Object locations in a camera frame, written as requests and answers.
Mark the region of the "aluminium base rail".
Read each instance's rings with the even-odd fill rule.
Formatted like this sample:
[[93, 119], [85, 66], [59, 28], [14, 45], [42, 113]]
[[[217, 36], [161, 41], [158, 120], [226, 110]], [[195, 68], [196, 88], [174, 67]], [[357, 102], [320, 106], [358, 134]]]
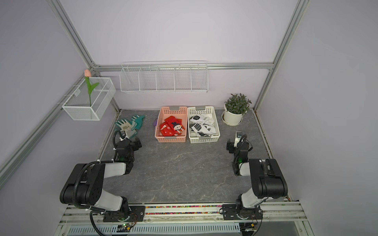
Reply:
[[[227, 216], [232, 222], [246, 222], [245, 216], [237, 216], [236, 208], [225, 207], [231, 203], [188, 204], [131, 204], [129, 221], [142, 224], [159, 223], [221, 223]], [[308, 221], [299, 202], [265, 202], [260, 204], [254, 219], [263, 221]]]

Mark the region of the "white mesh wall box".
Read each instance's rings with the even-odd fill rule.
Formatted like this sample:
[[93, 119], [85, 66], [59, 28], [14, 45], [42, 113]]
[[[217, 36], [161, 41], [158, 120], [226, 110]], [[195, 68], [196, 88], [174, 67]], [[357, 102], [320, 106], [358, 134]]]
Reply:
[[62, 108], [74, 121], [100, 121], [115, 92], [108, 77], [84, 78]]

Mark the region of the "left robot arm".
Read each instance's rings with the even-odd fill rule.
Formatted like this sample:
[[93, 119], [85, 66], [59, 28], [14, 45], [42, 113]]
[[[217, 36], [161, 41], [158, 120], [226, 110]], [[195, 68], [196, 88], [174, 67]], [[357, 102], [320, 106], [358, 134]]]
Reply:
[[142, 147], [139, 138], [129, 139], [125, 132], [113, 134], [115, 155], [111, 160], [76, 164], [60, 193], [60, 202], [91, 213], [103, 214], [105, 222], [143, 221], [144, 206], [130, 206], [126, 197], [103, 189], [105, 179], [130, 174], [134, 152]]

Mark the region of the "white plastic basket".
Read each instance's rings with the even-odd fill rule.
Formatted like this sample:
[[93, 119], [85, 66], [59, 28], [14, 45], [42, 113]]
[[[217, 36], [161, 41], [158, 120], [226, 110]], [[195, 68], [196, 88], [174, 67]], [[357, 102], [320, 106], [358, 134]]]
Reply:
[[[217, 142], [218, 139], [220, 138], [220, 129], [218, 125], [218, 120], [216, 117], [215, 109], [213, 106], [195, 106], [195, 107], [188, 107], [188, 135], [190, 139], [190, 143], [211, 143], [211, 142]], [[192, 116], [195, 115], [203, 115], [209, 117], [209, 121], [206, 122], [205, 124], [211, 124], [212, 126], [215, 127], [215, 129], [218, 132], [217, 136], [212, 136], [212, 137], [197, 137], [194, 132], [191, 130], [191, 126], [194, 124], [189, 121], [189, 119]]]

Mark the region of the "red penguin sock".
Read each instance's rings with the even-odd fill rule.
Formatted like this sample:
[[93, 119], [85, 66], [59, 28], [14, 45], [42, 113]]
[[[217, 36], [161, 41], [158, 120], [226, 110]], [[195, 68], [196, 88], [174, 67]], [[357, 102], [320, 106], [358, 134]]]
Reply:
[[172, 129], [175, 130], [175, 136], [181, 135], [185, 130], [182, 125], [182, 120], [175, 118], [174, 116], [170, 116], [164, 120], [164, 123], [169, 125]]

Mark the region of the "white sock grey bird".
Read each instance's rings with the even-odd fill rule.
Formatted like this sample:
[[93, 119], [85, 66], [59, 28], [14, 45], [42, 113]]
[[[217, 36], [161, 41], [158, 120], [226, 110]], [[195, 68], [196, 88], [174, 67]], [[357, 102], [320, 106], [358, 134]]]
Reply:
[[196, 123], [191, 126], [191, 130], [197, 137], [217, 136], [218, 132], [211, 124]]

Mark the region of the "green white garden glove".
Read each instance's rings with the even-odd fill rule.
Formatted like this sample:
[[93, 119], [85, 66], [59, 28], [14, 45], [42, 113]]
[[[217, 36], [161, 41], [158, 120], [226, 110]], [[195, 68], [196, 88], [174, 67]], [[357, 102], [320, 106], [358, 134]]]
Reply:
[[118, 120], [116, 121], [116, 125], [120, 130], [123, 130], [127, 133], [129, 139], [133, 138], [137, 134], [136, 130], [132, 130], [132, 122], [128, 120]]

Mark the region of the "white sock hexagon patch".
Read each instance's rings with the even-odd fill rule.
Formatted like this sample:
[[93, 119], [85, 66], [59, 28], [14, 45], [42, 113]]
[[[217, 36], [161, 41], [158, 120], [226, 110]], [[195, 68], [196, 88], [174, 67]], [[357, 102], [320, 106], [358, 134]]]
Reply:
[[209, 117], [203, 116], [203, 115], [195, 115], [192, 116], [189, 121], [194, 123], [194, 124], [204, 124], [209, 121]]

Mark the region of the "artificial pink tulip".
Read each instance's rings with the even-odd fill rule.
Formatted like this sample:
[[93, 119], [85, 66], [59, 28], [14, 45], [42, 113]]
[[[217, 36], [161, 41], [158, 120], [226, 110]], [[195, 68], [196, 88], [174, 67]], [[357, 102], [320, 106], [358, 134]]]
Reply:
[[86, 85], [87, 85], [87, 89], [88, 89], [88, 96], [89, 96], [90, 106], [92, 106], [91, 94], [92, 94], [93, 90], [99, 85], [99, 83], [92, 84], [90, 82], [90, 77], [91, 76], [92, 76], [91, 72], [88, 69], [86, 69], [84, 71], [84, 79], [85, 79], [85, 82], [86, 82]]

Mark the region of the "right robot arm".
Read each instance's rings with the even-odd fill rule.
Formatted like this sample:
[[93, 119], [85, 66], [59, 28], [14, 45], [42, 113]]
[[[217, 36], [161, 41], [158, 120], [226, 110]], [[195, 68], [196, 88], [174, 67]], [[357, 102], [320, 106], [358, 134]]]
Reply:
[[262, 220], [260, 205], [272, 199], [285, 197], [288, 186], [275, 159], [248, 158], [252, 148], [247, 141], [228, 141], [226, 150], [234, 155], [232, 162], [236, 176], [250, 177], [251, 188], [238, 196], [235, 204], [224, 204], [219, 213], [224, 220]]

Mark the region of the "potted green plant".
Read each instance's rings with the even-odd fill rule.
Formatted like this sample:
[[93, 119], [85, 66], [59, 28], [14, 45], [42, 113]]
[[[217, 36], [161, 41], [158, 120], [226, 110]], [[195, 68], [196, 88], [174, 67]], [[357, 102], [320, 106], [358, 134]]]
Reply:
[[231, 97], [224, 103], [223, 121], [229, 126], [239, 125], [251, 104], [252, 101], [244, 94], [231, 94]]

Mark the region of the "pink plastic basket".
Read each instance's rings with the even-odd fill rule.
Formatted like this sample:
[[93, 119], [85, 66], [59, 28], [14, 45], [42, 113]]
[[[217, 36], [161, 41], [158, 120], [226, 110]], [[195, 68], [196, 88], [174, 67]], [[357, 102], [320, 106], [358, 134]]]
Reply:
[[[182, 125], [184, 127], [184, 131], [181, 135], [172, 136], [172, 137], [164, 137], [160, 132], [160, 125], [164, 124], [164, 120], [170, 116], [174, 116], [177, 119], [182, 120]], [[186, 141], [186, 136], [188, 132], [188, 111], [187, 107], [185, 106], [165, 106], [160, 109], [159, 116], [157, 119], [157, 125], [155, 127], [155, 138], [160, 143], [184, 143]]]

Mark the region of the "red santa sock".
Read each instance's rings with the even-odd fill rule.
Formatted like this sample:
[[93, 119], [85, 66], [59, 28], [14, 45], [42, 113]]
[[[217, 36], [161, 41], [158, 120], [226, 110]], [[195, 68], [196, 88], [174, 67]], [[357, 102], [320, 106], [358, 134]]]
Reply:
[[172, 129], [169, 125], [166, 123], [160, 125], [160, 132], [162, 136], [164, 137], [172, 137], [175, 136], [175, 130]]

